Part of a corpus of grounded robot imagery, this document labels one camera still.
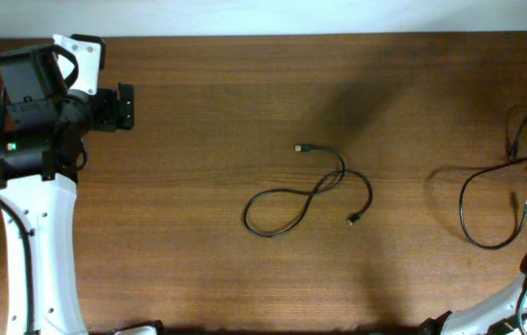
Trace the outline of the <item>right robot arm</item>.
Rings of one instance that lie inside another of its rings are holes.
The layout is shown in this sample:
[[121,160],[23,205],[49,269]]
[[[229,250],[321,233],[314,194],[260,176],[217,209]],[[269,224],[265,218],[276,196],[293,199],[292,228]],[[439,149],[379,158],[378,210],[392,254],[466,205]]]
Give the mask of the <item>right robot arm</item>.
[[428,335],[494,335],[527,333],[527,254],[520,275],[480,303],[437,319],[428,318],[415,331]]

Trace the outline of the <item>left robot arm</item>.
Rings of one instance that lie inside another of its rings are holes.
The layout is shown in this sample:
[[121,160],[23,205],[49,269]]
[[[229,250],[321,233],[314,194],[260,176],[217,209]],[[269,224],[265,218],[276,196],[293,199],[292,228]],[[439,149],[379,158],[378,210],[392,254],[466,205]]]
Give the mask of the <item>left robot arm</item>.
[[0,208],[9,334],[84,334],[74,269],[78,174],[90,131],[134,126],[134,87],[100,88],[98,36],[56,34],[0,54]]

